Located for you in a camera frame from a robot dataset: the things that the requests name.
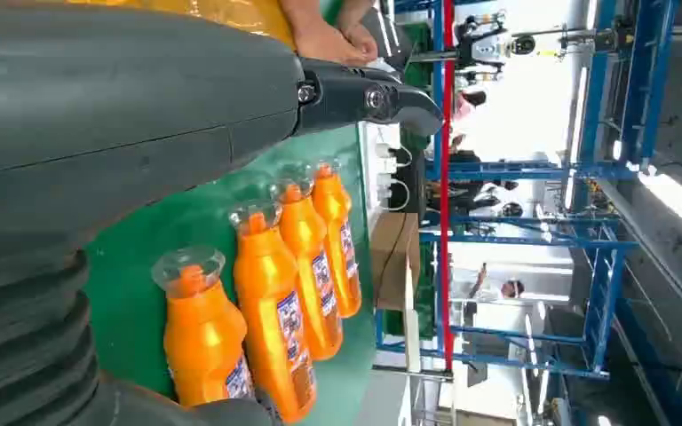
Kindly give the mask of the person's right hand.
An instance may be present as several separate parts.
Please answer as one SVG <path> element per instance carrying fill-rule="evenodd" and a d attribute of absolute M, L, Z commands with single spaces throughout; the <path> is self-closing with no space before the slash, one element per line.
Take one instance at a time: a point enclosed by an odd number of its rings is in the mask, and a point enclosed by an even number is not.
<path fill-rule="evenodd" d="M 323 18 L 318 1 L 281 0 L 280 5 L 300 56 L 353 67 L 376 60 L 377 42 L 361 23 L 372 1 L 344 1 L 334 24 Z"/>

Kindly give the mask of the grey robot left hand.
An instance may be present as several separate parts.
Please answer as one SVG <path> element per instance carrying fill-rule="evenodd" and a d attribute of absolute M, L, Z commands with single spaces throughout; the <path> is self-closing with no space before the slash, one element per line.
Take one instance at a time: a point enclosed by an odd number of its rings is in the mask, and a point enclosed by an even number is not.
<path fill-rule="evenodd" d="M 98 366 L 83 247 L 285 138 L 367 121 L 423 136 L 421 90 L 173 12 L 0 1 L 0 425 L 275 425 L 185 408 Z"/>

